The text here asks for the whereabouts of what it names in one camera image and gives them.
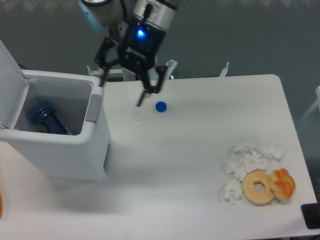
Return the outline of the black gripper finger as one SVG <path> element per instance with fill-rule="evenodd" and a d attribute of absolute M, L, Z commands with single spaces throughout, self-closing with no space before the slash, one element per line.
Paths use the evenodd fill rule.
<path fill-rule="evenodd" d="M 95 60 L 94 60 L 95 63 L 97 63 L 99 68 L 103 70 L 103 74 L 102 74 L 102 77 L 100 78 L 100 83 L 99 83 L 100 87 L 103 87 L 105 82 L 108 80 L 108 74 L 111 67 L 120 64 L 119 58 L 115 58 L 111 61 L 107 61 L 109 50 L 114 48 L 115 46 L 116 46 L 116 43 L 110 37 L 105 37 L 95 56 Z"/>
<path fill-rule="evenodd" d="M 144 90 L 141 93 L 141 96 L 136 104 L 137 107 L 140 107 L 143 103 L 144 98 L 146 98 L 147 94 L 158 94 L 161 92 L 165 76 L 168 71 L 167 65 L 157 65 L 155 67 L 155 71 L 158 74 L 158 80 L 156 85 L 151 85 L 148 70 L 141 64 L 137 65 L 136 75 L 139 80 L 142 81 Z"/>

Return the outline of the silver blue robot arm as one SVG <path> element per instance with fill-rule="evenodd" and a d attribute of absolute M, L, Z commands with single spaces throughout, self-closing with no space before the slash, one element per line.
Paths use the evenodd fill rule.
<path fill-rule="evenodd" d="M 180 5 L 178 0 L 80 0 L 78 4 L 95 30 L 124 22 L 120 39 L 106 37 L 94 61 L 103 70 L 100 85 L 108 80 L 111 67 L 120 65 L 142 82 L 140 107 L 147 95 L 162 90 L 167 65 L 156 63 L 156 56 Z"/>

